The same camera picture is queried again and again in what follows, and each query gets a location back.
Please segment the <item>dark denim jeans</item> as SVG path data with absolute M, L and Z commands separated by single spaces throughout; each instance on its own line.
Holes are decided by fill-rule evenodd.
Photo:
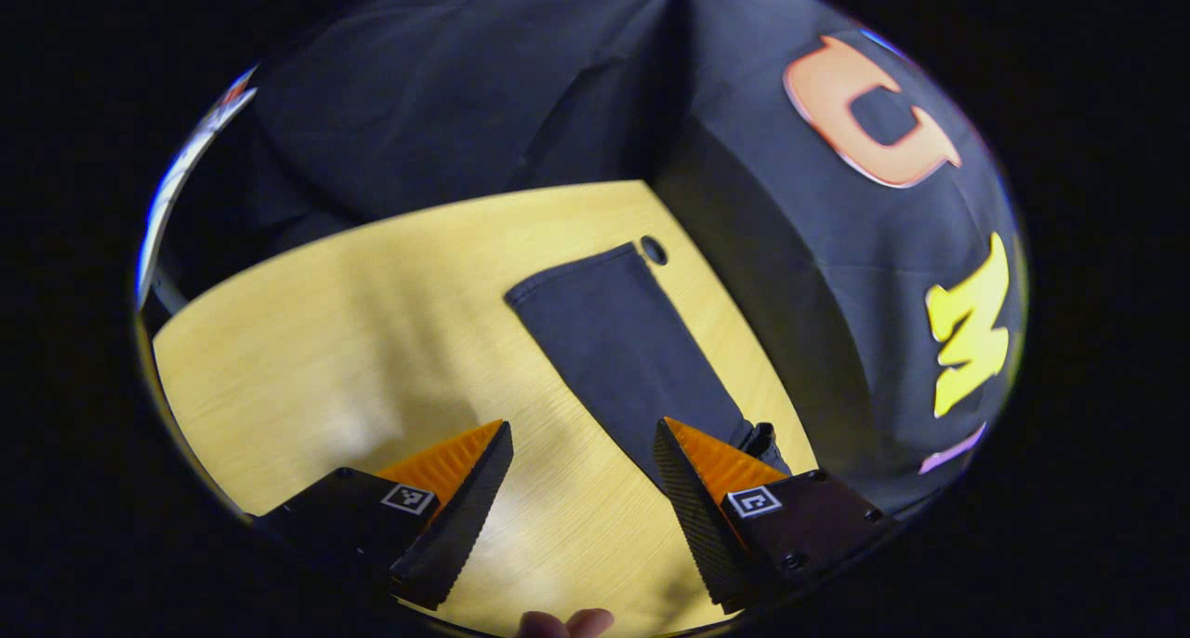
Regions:
M 663 418 L 789 473 L 770 423 L 751 423 L 633 244 L 532 274 L 505 302 L 574 396 L 654 484 Z

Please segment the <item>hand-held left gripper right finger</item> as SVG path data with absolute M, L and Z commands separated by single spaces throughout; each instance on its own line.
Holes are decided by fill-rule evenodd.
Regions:
M 732 614 L 802 594 L 892 540 L 898 521 L 832 473 L 781 473 L 672 418 L 654 464 L 709 594 Z

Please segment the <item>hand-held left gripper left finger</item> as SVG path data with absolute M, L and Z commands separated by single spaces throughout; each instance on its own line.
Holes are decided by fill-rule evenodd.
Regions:
M 480 540 L 513 455 L 511 423 L 493 420 L 382 473 L 336 468 L 252 524 L 352 592 L 436 611 Z

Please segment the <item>black backdrop cloth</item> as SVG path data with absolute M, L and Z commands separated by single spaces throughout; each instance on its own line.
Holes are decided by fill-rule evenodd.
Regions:
M 640 180 L 826 467 L 912 515 L 998 426 L 1027 254 L 995 154 L 825 0 L 361 0 L 234 80 L 154 198 L 140 314 L 368 224 Z

